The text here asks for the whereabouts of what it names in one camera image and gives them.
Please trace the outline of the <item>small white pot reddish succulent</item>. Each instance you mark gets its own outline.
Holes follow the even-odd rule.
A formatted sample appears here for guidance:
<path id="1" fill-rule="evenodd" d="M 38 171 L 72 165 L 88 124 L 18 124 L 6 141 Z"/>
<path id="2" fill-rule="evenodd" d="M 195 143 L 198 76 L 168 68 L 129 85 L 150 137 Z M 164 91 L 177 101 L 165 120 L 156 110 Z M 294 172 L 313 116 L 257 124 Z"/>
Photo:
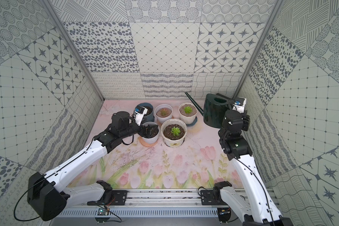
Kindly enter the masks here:
<path id="1" fill-rule="evenodd" d="M 154 114 L 160 124 L 172 118 L 173 109 L 168 104 L 161 104 L 156 107 Z"/>

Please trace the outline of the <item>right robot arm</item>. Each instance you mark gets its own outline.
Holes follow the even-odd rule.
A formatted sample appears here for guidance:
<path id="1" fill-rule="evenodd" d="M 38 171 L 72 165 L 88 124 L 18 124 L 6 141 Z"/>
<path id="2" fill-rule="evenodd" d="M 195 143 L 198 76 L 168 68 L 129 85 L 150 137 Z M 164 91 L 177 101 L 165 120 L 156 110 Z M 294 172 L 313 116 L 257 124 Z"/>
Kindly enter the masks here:
<path id="1" fill-rule="evenodd" d="M 219 143 L 235 167 L 248 200 L 245 201 L 227 181 L 214 185 L 214 198 L 228 205 L 244 226 L 291 226 L 291 219 L 281 214 L 266 190 L 252 150 L 241 135 L 248 130 L 249 123 L 246 113 L 227 110 L 218 132 Z"/>

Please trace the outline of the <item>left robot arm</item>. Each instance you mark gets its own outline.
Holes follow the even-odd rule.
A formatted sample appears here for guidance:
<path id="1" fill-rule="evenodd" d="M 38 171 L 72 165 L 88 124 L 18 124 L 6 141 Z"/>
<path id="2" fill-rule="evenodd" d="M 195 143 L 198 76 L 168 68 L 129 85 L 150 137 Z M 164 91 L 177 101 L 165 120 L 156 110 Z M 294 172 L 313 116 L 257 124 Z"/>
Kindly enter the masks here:
<path id="1" fill-rule="evenodd" d="M 103 180 L 75 188 L 68 188 L 68 185 L 87 167 L 124 144 L 123 139 L 136 134 L 151 138 L 158 132 L 157 125 L 142 125 L 140 119 L 130 116 L 128 112 L 113 114 L 112 122 L 94 136 L 88 146 L 45 174 L 37 172 L 29 178 L 28 204 L 43 221 L 52 220 L 64 209 L 78 204 L 110 204 L 114 199 L 113 188 Z"/>

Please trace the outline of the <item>white pot brown soil succulent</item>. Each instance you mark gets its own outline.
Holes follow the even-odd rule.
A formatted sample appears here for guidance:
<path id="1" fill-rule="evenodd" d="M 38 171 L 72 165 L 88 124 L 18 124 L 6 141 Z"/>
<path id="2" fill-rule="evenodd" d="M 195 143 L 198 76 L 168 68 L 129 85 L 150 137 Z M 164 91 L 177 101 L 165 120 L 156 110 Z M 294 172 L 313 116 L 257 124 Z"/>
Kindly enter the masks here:
<path id="1" fill-rule="evenodd" d="M 192 103 L 183 103 L 179 106 L 180 119 L 186 124 L 192 124 L 197 115 L 197 109 Z"/>

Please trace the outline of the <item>large white pot green succulent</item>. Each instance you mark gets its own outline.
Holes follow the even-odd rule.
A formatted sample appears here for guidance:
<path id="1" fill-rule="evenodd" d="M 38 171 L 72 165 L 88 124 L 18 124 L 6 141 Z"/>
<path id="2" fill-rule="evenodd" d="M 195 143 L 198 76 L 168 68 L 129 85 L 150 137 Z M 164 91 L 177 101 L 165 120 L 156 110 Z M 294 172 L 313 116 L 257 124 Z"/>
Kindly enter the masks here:
<path id="1" fill-rule="evenodd" d="M 169 119 L 162 124 L 161 135 L 167 146 L 177 148 L 185 141 L 187 126 L 179 119 Z"/>

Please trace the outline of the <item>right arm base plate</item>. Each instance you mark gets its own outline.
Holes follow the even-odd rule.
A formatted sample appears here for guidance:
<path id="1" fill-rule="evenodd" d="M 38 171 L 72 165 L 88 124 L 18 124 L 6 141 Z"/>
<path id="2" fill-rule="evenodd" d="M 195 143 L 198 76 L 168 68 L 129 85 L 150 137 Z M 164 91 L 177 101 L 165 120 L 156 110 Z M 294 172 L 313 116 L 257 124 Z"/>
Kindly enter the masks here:
<path id="1" fill-rule="evenodd" d="M 198 195 L 201 198 L 201 203 L 203 206 L 210 205 L 224 205 L 222 201 L 215 199 L 214 193 L 212 190 L 199 190 Z"/>

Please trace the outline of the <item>white pot yellow-green succulent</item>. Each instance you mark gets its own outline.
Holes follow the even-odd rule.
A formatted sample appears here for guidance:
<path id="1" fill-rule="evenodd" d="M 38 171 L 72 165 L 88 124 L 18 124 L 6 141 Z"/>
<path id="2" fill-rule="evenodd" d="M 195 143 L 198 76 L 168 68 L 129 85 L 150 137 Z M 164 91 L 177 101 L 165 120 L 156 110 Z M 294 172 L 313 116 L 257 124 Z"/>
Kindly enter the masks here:
<path id="1" fill-rule="evenodd" d="M 140 127 L 139 135 L 142 137 L 145 145 L 153 145 L 157 142 L 160 135 L 159 125 L 155 122 L 145 122 Z"/>

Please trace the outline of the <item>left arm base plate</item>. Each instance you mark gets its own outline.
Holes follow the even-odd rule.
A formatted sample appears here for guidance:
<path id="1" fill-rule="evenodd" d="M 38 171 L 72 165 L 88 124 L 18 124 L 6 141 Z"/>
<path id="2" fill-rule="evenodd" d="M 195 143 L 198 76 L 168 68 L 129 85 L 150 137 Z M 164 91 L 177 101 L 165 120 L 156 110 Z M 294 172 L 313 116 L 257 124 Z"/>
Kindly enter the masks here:
<path id="1" fill-rule="evenodd" d="M 97 201 L 87 202 L 88 206 L 95 206 L 95 205 L 125 205 L 127 199 L 127 190 L 113 190 L 113 191 L 105 191 L 102 197 Z"/>

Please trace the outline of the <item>dark green watering can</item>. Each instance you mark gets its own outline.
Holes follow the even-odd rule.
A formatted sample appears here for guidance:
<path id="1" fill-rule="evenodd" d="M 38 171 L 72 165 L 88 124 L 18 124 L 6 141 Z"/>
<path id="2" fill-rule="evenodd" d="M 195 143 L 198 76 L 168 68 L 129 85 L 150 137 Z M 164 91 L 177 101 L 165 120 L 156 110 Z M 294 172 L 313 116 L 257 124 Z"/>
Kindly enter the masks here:
<path id="1" fill-rule="evenodd" d="M 205 98 L 204 108 L 190 96 L 188 92 L 185 95 L 190 99 L 198 112 L 203 116 L 203 121 L 210 127 L 220 129 L 224 119 L 225 112 L 229 110 L 230 102 L 221 98 L 216 94 L 207 94 Z"/>

